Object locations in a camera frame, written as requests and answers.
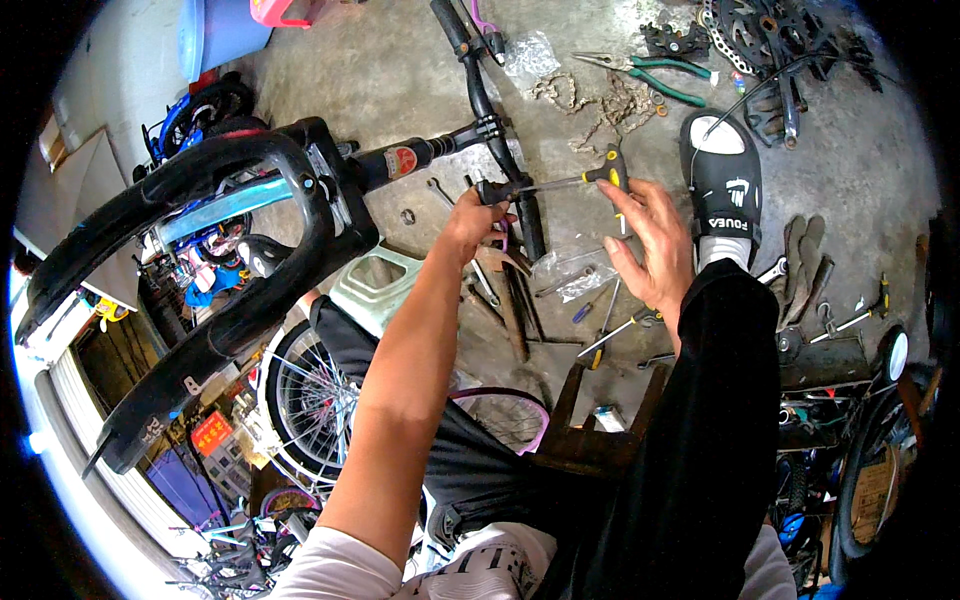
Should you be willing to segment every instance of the white sock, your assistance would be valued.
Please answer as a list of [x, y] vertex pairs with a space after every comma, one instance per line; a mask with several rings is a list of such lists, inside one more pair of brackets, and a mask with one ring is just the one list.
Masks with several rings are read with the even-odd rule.
[[750, 244], [750, 240], [745, 237], [703, 236], [700, 238], [700, 266], [697, 273], [703, 271], [714, 260], [724, 258], [732, 259], [741, 269], [749, 273], [747, 261], [750, 259]]

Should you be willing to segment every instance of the man's hand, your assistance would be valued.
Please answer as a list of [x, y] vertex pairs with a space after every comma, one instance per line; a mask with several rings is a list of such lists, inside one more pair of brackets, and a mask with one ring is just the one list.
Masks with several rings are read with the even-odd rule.
[[460, 259], [461, 267], [466, 266], [476, 254], [480, 242], [506, 237], [507, 233], [494, 230], [493, 224], [503, 218], [508, 223], [516, 221], [515, 215], [507, 214], [508, 208], [508, 202], [496, 206], [480, 204], [476, 189], [471, 187], [457, 199], [436, 245], [444, 247], [447, 252], [454, 252]]
[[643, 243], [643, 264], [636, 262], [626, 244], [604, 238], [613, 267], [623, 277], [631, 294], [656, 308], [680, 353], [680, 304], [693, 281], [693, 248], [690, 234], [670, 196], [659, 183], [630, 179], [628, 196], [608, 181], [597, 187], [623, 213]]

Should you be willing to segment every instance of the man's right hand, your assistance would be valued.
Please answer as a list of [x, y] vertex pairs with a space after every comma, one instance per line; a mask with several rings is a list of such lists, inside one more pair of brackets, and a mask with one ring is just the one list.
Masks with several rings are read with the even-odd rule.
[[629, 196], [605, 180], [599, 180], [597, 187], [627, 219], [645, 251], [640, 265], [625, 243], [606, 237], [610, 261], [631, 294], [661, 312], [674, 352], [679, 354], [680, 304], [693, 282], [690, 233], [659, 183], [630, 179]]

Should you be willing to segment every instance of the man's arm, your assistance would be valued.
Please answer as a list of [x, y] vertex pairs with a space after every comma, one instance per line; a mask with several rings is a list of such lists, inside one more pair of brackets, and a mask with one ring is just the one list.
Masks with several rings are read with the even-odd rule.
[[482, 206], [473, 189], [457, 201], [373, 356], [347, 461], [317, 521], [379, 550], [400, 570], [457, 353], [462, 271], [484, 238], [502, 237], [492, 224], [507, 206]]

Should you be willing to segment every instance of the plastic stool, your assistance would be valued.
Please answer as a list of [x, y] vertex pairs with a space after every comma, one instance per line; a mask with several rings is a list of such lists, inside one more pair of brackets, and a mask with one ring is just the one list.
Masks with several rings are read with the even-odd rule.
[[[313, 24], [312, 16], [317, 13], [311, 6], [307, 11], [308, 19], [285, 19], [283, 14], [294, 0], [250, 0], [250, 14], [253, 20], [267, 27], [300, 27], [310, 29]], [[324, 0], [316, 0], [314, 4], [323, 5]]]

